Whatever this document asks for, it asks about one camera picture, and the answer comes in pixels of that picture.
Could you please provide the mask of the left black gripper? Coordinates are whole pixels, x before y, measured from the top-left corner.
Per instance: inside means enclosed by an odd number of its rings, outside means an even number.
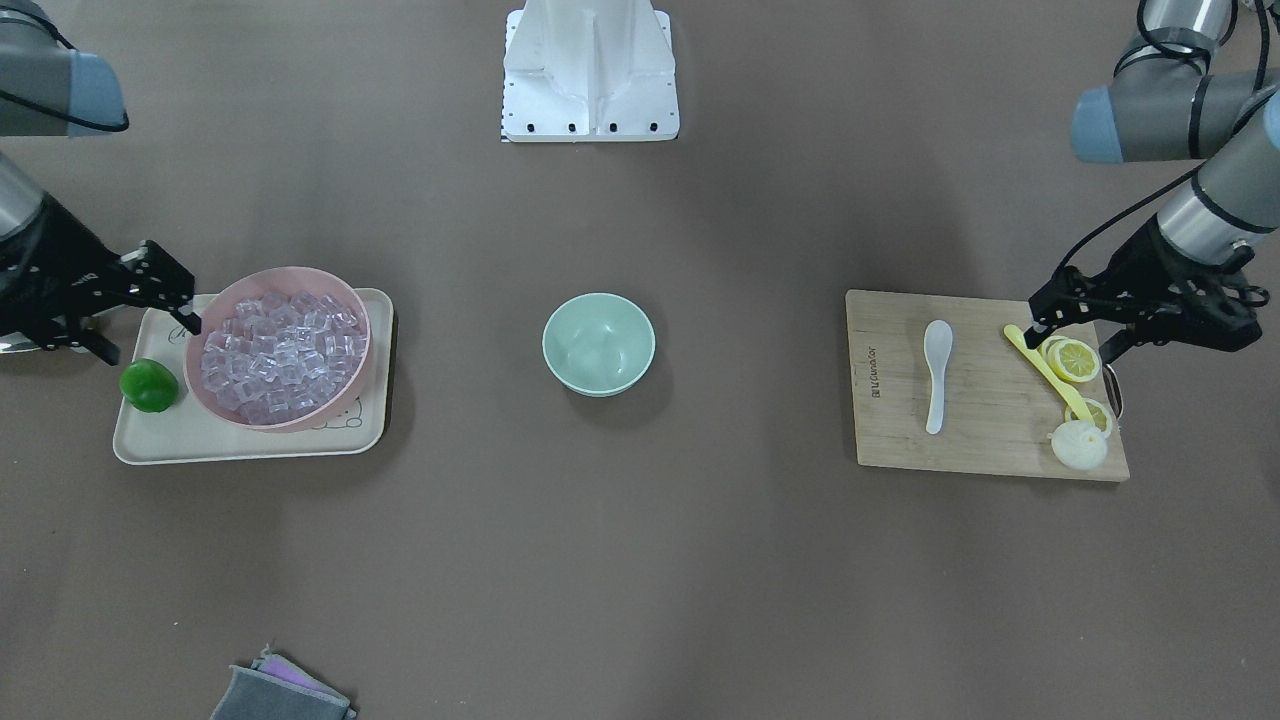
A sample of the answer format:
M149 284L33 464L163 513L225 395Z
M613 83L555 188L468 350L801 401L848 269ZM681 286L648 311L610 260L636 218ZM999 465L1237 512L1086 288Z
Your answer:
M1051 274L1028 299L1027 347L1038 348L1065 327L1102 318L1123 325L1100 346L1105 365L1151 343L1240 351L1262 337L1257 311L1268 302L1268 291L1243 273L1253 259L1254 250L1236 241L1225 263L1199 263L1175 249L1149 220L1103 272L1087 275L1078 266L1065 266Z

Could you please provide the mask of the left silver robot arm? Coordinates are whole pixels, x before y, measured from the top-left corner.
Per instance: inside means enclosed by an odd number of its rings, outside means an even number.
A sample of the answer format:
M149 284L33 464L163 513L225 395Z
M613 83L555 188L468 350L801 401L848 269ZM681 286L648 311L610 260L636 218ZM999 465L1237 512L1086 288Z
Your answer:
M1107 85L1076 101L1071 150L1082 161L1194 160L1157 192L1164 205L1087 275L1069 258L1029 299L1030 348L1062 328L1105 320L1105 363L1142 345L1235 352L1256 342L1268 292L1245 265L1279 224L1277 70L1216 74L1234 1L1143 1Z

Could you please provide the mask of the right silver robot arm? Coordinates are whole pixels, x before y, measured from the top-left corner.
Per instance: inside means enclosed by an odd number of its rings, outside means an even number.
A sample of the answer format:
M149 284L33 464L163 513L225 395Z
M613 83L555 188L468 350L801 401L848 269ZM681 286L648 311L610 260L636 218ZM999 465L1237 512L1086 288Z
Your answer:
M1 5L3 135L87 138L131 126L120 82L76 47L33 1ZM37 350L72 348L115 365L96 320L119 307L157 309L191 334L195 275L165 249L111 251L12 159L1 161L1 332Z

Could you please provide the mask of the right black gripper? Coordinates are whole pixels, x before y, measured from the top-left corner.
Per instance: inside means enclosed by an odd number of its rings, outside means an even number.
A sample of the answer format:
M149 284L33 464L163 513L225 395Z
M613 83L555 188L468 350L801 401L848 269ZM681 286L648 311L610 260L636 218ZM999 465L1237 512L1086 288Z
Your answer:
M189 334L202 334L193 310L195 275L163 246L142 242L113 252L56 199L3 237L1 332L38 348L69 348L118 366L120 350L91 316L120 305L169 313Z

